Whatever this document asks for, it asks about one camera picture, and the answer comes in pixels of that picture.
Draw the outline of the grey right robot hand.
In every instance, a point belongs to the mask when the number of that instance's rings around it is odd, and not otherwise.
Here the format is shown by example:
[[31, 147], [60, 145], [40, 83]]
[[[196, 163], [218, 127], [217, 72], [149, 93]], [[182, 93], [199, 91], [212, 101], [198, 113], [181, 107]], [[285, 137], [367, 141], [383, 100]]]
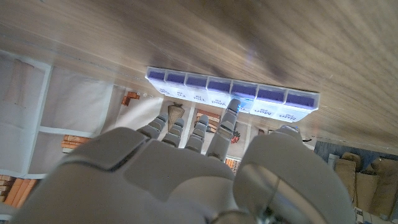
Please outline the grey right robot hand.
[[226, 153], [240, 102], [232, 100], [201, 153], [208, 118], [179, 148], [183, 121], [163, 139], [167, 117], [116, 128], [66, 155], [12, 223], [354, 223], [335, 171], [283, 126], [258, 135], [236, 172]]

